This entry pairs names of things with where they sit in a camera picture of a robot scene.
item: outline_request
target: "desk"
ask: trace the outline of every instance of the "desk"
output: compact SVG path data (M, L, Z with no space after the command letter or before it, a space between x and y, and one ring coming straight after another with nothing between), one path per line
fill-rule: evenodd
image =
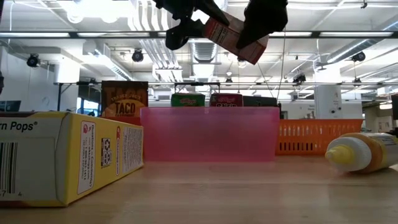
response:
M68 208L1 209L0 223L396 224L395 169L343 175L320 157L147 163Z

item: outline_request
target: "mustard bottle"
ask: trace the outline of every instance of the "mustard bottle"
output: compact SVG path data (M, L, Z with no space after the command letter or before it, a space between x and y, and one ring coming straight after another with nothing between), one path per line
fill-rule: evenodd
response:
M370 173L398 164L398 139L384 133L349 133L333 140L325 157L343 172Z

